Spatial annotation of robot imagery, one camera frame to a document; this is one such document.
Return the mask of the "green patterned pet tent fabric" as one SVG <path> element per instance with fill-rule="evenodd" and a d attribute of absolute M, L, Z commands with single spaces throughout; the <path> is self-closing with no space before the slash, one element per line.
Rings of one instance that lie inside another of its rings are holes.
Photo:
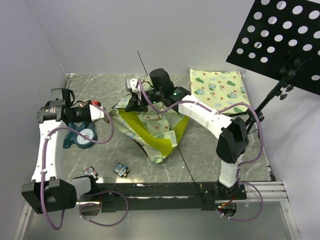
<path fill-rule="evenodd" d="M 153 163 L 159 164 L 178 146 L 175 133 L 177 128 L 168 130 L 168 121 L 152 107 L 147 112 L 125 112 L 129 99 L 129 95 L 123 97 L 108 111 L 113 125 L 134 140 Z M 189 118 L 181 113 L 177 114 L 177 122 L 182 115 L 182 121 L 186 124 Z"/>

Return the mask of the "black tent pole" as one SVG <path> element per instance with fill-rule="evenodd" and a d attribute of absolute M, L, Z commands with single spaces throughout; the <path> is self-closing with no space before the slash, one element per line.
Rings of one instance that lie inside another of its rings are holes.
<path fill-rule="evenodd" d="M 146 76 L 148 77 L 148 81 L 150 82 L 150 83 L 149 83 L 150 86 L 152 86 L 153 88 L 156 88 L 157 85 L 155 85 L 155 81 L 152 79 L 151 75 L 147 72 L 146 67 L 145 67 L 145 65 L 144 65 L 144 63 L 143 63 L 142 57 L 141 57 L 141 55 L 140 55 L 140 53 L 139 53 L 138 50 L 137 50 L 137 54 L 138 54 L 138 57 L 139 57 L 140 62 L 141 62 L 141 64 L 142 64 L 142 67 L 143 67 L 143 69 L 144 69 L 144 71 L 145 71 L 145 74 L 146 74 Z M 182 135 L 183 135 L 183 133 L 184 133 L 186 127 L 187 127 L 187 123 L 188 123 L 189 120 L 187 119 L 187 120 L 186 120 L 186 124 L 184 124 L 184 123 L 183 123 L 183 119 L 184 119 L 185 117 L 182 116 L 182 115 L 180 115 L 180 117 L 179 117 L 180 120 L 177 121 L 179 114 L 176 113 L 176 112 L 174 112 L 174 111 L 169 110 L 169 108 L 165 108 L 165 104 L 164 104 L 164 103 L 163 103 L 162 105 L 163 105 L 163 106 L 162 106 L 163 110 L 168 110 L 167 113 L 162 113 L 162 116 L 163 116 L 163 117 L 168 121 L 168 123 L 169 123 L 169 125 L 168 125 L 167 128 L 168 128 L 169 131 L 173 131 L 174 128 L 177 128 L 177 130 L 175 130 L 175 136 L 176 136 L 177 143 L 179 143 L 179 141 L 182 139 Z M 203 199 L 203 194 L 202 194 L 201 190 L 198 188 L 198 185 L 196 184 L 196 182 L 195 182 L 195 180 L 194 180 L 194 178 L 193 178 L 193 176 L 192 176 L 192 173 L 191 173 L 191 171 L 190 171 L 190 169 L 189 169 L 189 167 L 188 167 L 188 165 L 187 165 L 187 163 L 186 163 L 186 161 L 185 161 L 185 158 L 184 158 L 184 156 L 183 156 L 183 154 L 182 154 L 179 146 L 177 146 L 176 148 L 178 149 L 178 151 L 179 151 L 179 153 L 180 153 L 180 156 L 181 156 L 181 158 L 182 158 L 182 160 L 183 160 L 183 162 L 184 162 L 184 165 L 185 165 L 185 167 L 186 167 L 186 169 L 187 169 L 187 171 L 188 171 L 188 173 L 189 173 L 189 175 L 190 175 L 190 177 L 191 177 L 191 179 L 192 179 L 192 181 L 193 181 L 193 184 L 194 184 L 194 186 L 195 186 L 195 189 L 196 189 L 197 192 L 198 192 L 198 196 L 199 196 L 199 198 L 200 198 L 200 200 L 201 200 L 201 204 L 202 204 L 203 206 L 205 206 L 206 203 L 205 203 L 205 201 L 204 201 L 204 199 Z"/>

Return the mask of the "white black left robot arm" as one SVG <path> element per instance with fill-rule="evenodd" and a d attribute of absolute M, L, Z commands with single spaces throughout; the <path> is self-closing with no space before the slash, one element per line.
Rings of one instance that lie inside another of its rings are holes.
<path fill-rule="evenodd" d="M 72 209 L 81 196 L 95 200 L 99 189 L 92 175 L 83 175 L 71 182 L 60 174 L 63 143 L 71 129 L 69 124 L 93 123 L 106 117 L 99 101 L 87 100 L 75 106 L 74 92 L 68 88 L 54 88 L 51 99 L 37 113 L 40 143 L 38 159 L 31 182 L 22 185 L 21 194 L 37 214 L 42 207 L 47 212 Z"/>

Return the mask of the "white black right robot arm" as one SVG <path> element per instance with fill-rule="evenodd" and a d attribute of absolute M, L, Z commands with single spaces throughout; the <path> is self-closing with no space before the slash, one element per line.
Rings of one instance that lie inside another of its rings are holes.
<path fill-rule="evenodd" d="M 163 103 L 165 109 L 162 113 L 174 110 L 211 132 L 218 140 L 216 154 L 221 159 L 218 193 L 221 198 L 230 199 L 240 186 L 238 169 L 249 143 L 244 120 L 220 114 L 216 109 L 199 101 L 184 87 L 175 86 L 163 68 L 151 71 L 149 78 L 152 82 L 150 90 L 144 90 L 142 81 L 137 78 L 125 82 L 126 91 L 131 94 L 125 111 L 147 112 L 152 108 L 158 112 L 156 104 Z"/>

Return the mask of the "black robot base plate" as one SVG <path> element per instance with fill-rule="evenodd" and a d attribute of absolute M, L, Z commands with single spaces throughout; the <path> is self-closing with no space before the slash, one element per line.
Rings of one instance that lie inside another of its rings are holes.
<path fill-rule="evenodd" d="M 80 203 L 98 203 L 103 213 L 116 211 L 201 209 L 214 211 L 219 202 L 245 200 L 245 187 L 234 185 L 230 189 L 218 182 L 195 182 L 205 205 L 193 182 L 157 183 L 97 183 L 93 191 L 84 194 Z"/>

